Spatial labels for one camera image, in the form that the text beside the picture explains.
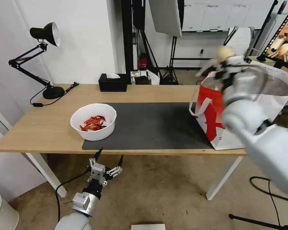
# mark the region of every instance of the lamp arm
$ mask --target lamp arm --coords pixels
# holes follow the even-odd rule
[[[30,57],[24,57],[25,55],[31,53],[32,51],[34,51],[34,50],[36,50],[36,49],[38,49],[38,48],[41,48],[42,51],[40,51],[40,52],[38,52],[38,53],[30,56]],[[38,56],[38,55],[40,55],[40,54],[42,54],[42,53],[44,53],[44,52],[46,52],[46,50],[47,50],[47,44],[46,44],[46,43],[40,43],[40,44],[38,44],[36,47],[34,47],[33,49],[29,50],[28,52],[20,55],[19,57],[15,58],[15,59],[12,59],[12,60],[9,60],[9,65],[10,65],[11,67],[19,70],[20,72],[24,73],[25,75],[33,78],[34,80],[38,81],[39,83],[43,84],[44,86],[46,86],[46,87],[52,87],[49,81],[45,81],[45,80],[43,80],[42,78],[40,78],[40,77],[38,77],[38,76],[30,73],[29,71],[27,71],[27,70],[25,70],[25,69],[23,69],[23,68],[21,67],[21,65],[22,65],[23,63],[25,63],[25,62],[27,62],[27,61],[35,58],[36,56]]]

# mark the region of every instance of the bag handle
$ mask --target bag handle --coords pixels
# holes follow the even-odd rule
[[[199,116],[201,114],[203,114],[205,112],[205,110],[207,109],[208,105],[212,102],[212,100],[210,98],[206,98],[204,100],[204,102],[202,103],[202,106],[199,108],[197,113],[192,112],[191,107],[193,105],[194,99],[195,99],[195,95],[196,95],[196,91],[194,92],[194,94],[191,97],[191,101],[189,104],[189,112],[193,115],[193,116]]]

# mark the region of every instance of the tissue box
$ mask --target tissue box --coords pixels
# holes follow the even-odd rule
[[[130,84],[130,79],[127,79],[126,74],[118,74],[120,78],[107,78],[105,73],[102,73],[98,83],[101,92],[126,92],[127,84]]]

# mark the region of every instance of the white bowl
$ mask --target white bowl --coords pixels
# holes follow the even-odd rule
[[[84,122],[90,117],[104,116],[106,121],[103,125],[107,126],[97,131],[82,131],[79,125],[84,125]],[[116,110],[107,104],[89,104],[78,109],[70,118],[70,125],[77,130],[77,132],[84,139],[88,141],[99,141],[108,137],[114,130],[116,119]]]

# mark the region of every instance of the tissue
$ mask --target tissue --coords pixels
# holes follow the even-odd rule
[[[113,78],[113,79],[115,79],[115,78],[120,78],[120,76],[118,76],[118,75],[115,74],[115,73],[107,73],[107,78]]]

